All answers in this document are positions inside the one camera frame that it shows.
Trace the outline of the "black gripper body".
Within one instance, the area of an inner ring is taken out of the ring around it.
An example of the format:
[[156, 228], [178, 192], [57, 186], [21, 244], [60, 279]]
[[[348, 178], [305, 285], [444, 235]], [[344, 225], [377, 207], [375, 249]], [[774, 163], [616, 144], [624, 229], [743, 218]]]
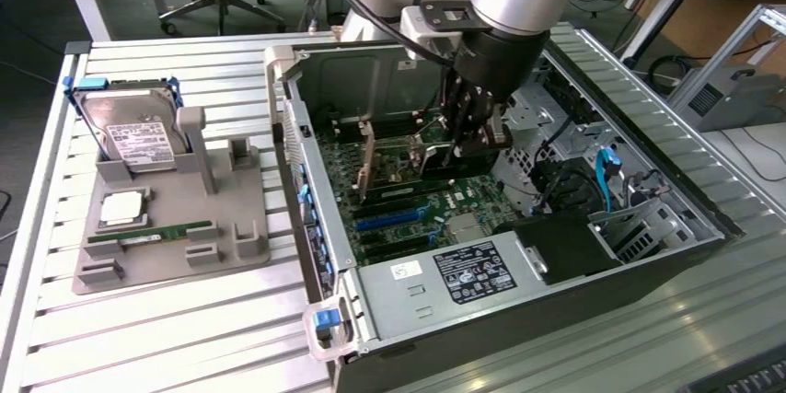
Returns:
[[520, 36], [495, 29], [465, 32], [453, 58], [456, 74], [503, 102], [531, 74], [549, 31]]

